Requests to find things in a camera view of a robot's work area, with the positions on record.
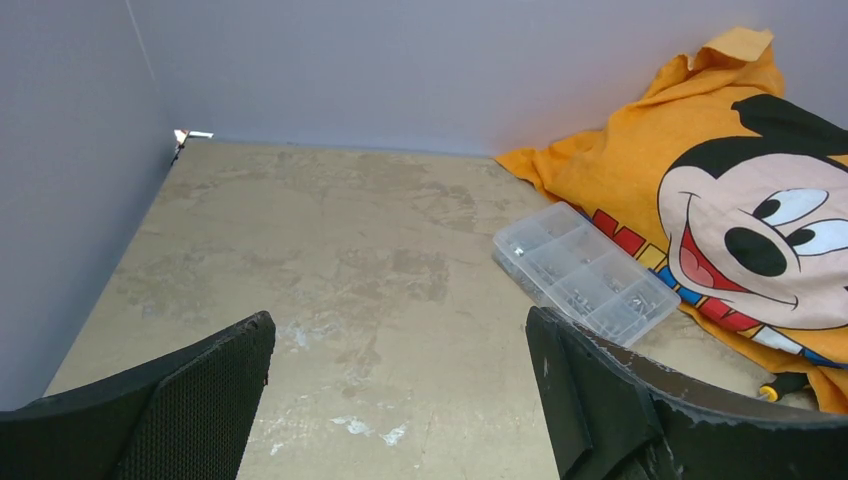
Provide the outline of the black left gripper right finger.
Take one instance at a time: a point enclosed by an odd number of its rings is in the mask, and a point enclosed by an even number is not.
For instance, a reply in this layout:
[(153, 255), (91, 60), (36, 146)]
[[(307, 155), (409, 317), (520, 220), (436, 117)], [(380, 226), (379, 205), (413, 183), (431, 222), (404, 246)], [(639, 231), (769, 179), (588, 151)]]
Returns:
[(731, 392), (532, 307), (526, 337), (562, 479), (843, 479), (847, 419)]

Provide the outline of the orange Mickey Mouse pillowcase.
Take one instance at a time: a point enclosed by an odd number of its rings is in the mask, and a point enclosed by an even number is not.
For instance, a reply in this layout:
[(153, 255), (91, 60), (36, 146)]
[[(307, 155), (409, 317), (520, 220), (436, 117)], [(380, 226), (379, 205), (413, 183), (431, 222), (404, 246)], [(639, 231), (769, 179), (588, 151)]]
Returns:
[(773, 35), (671, 59), (604, 128), (499, 164), (586, 214), (705, 330), (847, 410), (847, 132), (784, 97)]

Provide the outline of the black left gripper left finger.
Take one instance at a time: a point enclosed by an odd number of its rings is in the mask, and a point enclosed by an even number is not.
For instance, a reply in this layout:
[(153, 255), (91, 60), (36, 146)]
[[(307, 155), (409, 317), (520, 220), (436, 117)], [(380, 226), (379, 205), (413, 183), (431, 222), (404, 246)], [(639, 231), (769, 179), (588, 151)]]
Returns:
[(1, 415), (4, 479), (234, 479), (275, 345), (260, 311)]

